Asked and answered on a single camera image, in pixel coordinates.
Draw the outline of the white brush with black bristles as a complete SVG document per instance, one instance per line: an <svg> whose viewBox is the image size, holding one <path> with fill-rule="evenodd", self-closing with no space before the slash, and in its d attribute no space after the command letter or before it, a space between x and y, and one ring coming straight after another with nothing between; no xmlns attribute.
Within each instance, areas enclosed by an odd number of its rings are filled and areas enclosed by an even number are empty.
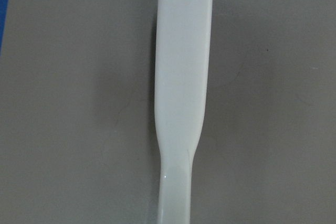
<svg viewBox="0 0 336 224"><path fill-rule="evenodd" d="M158 0L154 80L161 158L158 223L189 223L204 122L213 0Z"/></svg>

